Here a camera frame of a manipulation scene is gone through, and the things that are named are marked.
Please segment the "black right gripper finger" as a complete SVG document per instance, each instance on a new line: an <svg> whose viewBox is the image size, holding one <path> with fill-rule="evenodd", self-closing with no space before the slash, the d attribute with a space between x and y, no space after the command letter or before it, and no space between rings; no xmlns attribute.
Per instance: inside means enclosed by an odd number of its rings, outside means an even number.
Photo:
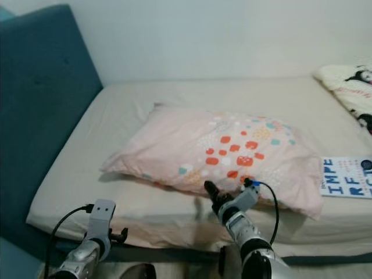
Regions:
<svg viewBox="0 0 372 279"><path fill-rule="evenodd" d="M221 194L220 189L213 183L212 181L205 181L204 184L204 189L208 194L208 197L210 201L223 201L224 196Z"/></svg>

